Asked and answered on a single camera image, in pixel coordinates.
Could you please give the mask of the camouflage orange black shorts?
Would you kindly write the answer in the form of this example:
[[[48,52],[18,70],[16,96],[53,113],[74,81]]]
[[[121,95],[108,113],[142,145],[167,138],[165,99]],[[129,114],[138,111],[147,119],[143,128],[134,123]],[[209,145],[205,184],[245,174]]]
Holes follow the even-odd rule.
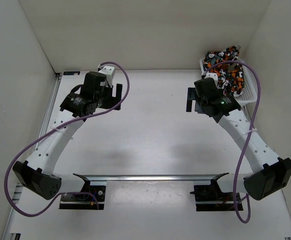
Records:
[[[240,49],[240,45],[234,45],[221,51],[208,51],[203,60],[204,71],[207,71],[217,63],[238,60]],[[222,90],[225,96],[238,97],[243,93],[245,78],[241,64],[226,63],[218,65],[209,72],[217,74],[217,88]]]

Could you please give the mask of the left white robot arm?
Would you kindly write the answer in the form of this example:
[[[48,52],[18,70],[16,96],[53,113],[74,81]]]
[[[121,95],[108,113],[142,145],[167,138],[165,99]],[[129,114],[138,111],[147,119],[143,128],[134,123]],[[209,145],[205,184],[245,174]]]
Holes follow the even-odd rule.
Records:
[[[85,74],[83,84],[75,86],[60,104],[51,128],[53,133],[41,140],[34,152],[24,161],[16,161],[12,170],[21,185],[46,200],[62,190],[73,192],[79,200],[90,196],[87,181],[79,175],[74,180],[63,180],[54,173],[56,163],[75,132],[84,124],[85,116],[96,109],[110,109],[120,102],[123,86],[117,84],[113,94],[115,68],[104,66]]]

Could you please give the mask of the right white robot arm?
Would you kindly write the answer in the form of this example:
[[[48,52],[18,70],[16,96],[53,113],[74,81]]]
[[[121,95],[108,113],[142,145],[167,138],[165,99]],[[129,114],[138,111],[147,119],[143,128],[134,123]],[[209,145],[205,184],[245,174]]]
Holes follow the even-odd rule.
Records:
[[[188,88],[187,112],[192,110],[212,117],[244,151],[252,174],[238,177],[237,191],[261,199],[284,188],[291,176],[291,159],[281,158],[271,150],[259,134],[250,129],[240,104],[231,95],[223,95],[213,78],[200,79]]]

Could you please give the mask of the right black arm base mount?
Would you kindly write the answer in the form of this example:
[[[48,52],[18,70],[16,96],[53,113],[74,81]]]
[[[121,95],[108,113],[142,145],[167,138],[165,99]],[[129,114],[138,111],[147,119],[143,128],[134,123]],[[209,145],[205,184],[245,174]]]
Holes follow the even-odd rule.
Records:
[[[222,192],[217,184],[217,180],[226,175],[228,173],[222,173],[213,177],[209,184],[195,184],[193,186],[193,191],[190,194],[194,195],[197,212],[228,212],[235,210],[233,191]]]

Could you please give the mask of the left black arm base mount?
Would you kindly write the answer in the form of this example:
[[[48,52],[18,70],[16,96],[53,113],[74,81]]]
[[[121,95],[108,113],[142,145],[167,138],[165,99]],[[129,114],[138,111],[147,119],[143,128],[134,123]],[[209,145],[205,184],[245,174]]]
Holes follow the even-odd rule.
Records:
[[[60,210],[96,210],[105,208],[106,181],[91,180],[86,176],[74,173],[75,184],[80,179],[79,189],[62,190]]]

